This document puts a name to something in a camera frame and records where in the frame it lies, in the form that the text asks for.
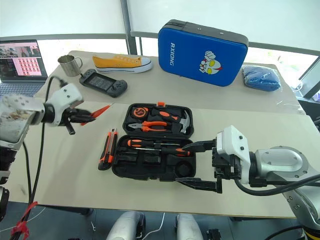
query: hammer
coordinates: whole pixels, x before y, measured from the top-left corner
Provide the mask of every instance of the hammer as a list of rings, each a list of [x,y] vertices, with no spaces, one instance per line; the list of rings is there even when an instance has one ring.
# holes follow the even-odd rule
[[[190,118],[186,110],[184,110],[185,113],[185,118],[179,117],[179,116],[174,116],[166,111],[159,111],[157,112],[158,115],[162,117],[163,120],[172,122],[172,123],[178,123],[182,125],[182,129],[180,133],[186,133],[187,127],[190,125]]]

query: red tape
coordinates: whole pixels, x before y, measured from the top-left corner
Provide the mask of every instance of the red tape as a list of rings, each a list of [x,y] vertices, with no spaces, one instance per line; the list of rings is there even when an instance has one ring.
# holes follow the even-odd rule
[[[28,214],[28,212],[30,212],[31,209],[34,208],[37,204],[38,204],[38,202],[35,201],[27,207],[21,220],[18,221],[18,223],[15,225],[15,227],[11,230],[11,236],[17,232],[21,232],[22,234],[24,234],[23,240],[26,240],[29,237],[29,229],[27,227],[27,221],[23,221],[23,219]]]

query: game controller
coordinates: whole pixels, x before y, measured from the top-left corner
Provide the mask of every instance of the game controller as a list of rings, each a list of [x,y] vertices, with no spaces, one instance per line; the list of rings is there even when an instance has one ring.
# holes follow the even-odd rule
[[[80,83],[86,87],[92,88],[113,98],[120,96],[127,88],[125,80],[115,80],[107,77],[93,68],[88,69],[79,79]]]

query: blue case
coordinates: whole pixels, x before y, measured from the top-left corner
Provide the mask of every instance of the blue case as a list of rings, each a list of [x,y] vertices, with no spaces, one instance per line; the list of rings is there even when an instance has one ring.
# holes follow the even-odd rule
[[[233,82],[247,50],[244,35],[175,19],[158,34],[164,71],[218,86]]]

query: stainless steel mug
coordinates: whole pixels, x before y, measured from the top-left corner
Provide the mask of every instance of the stainless steel mug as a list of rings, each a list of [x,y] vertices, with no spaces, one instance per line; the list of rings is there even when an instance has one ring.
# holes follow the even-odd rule
[[[64,55],[58,58],[58,63],[60,63],[65,74],[69,77],[75,77],[81,73],[80,68],[83,66],[82,59],[80,57],[74,57],[72,55]]]

